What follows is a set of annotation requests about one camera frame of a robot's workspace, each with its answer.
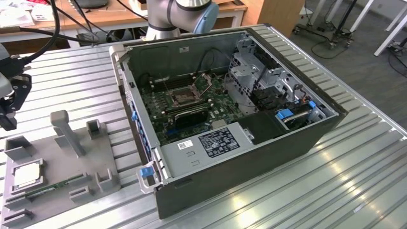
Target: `caster wheel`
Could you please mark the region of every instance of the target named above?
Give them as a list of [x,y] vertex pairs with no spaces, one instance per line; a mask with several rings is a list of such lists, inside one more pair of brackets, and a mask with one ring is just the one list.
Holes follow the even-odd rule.
[[294,34],[298,35],[299,34],[299,27],[295,28],[294,30]]
[[349,40],[349,42],[346,42],[346,47],[349,48],[351,46],[353,40]]
[[330,43],[330,50],[334,50],[337,47],[337,44],[335,43]]

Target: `wooden cabinet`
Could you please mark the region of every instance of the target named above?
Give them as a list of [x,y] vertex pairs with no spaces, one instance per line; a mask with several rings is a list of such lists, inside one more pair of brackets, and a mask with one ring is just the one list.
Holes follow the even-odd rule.
[[270,23],[290,37],[306,0],[241,0],[249,7],[242,25]]

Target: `slotted aluminum surface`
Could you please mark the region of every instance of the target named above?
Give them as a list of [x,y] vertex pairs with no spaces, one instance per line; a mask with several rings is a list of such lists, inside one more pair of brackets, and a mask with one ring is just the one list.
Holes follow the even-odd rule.
[[[141,165],[126,119],[109,46],[49,52],[34,63],[34,87],[19,129],[4,139],[54,135],[49,114],[67,109],[74,129],[99,118],[121,172],[122,190],[31,228],[266,229],[406,228],[406,131],[273,28],[253,27],[350,111],[313,150],[174,217],[159,220],[154,195],[141,192]],[[0,176],[6,157],[2,152]]]

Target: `white sticker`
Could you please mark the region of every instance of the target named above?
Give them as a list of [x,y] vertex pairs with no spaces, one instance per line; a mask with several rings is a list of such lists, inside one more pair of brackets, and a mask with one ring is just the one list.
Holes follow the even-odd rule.
[[194,146],[191,140],[189,140],[187,142],[182,142],[182,143],[178,144],[178,148],[179,148],[179,149],[186,149],[186,148],[189,148],[189,147],[191,147],[191,146]]
[[179,48],[179,53],[190,52],[190,46]]

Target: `barcode label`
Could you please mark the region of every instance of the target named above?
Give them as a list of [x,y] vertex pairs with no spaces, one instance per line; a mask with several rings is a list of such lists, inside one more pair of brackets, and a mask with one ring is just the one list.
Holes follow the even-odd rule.
[[187,142],[182,142],[182,143],[178,144],[178,148],[179,148],[179,149],[186,149],[186,148],[189,148],[189,147],[191,147],[191,146],[194,146],[191,140],[189,140]]

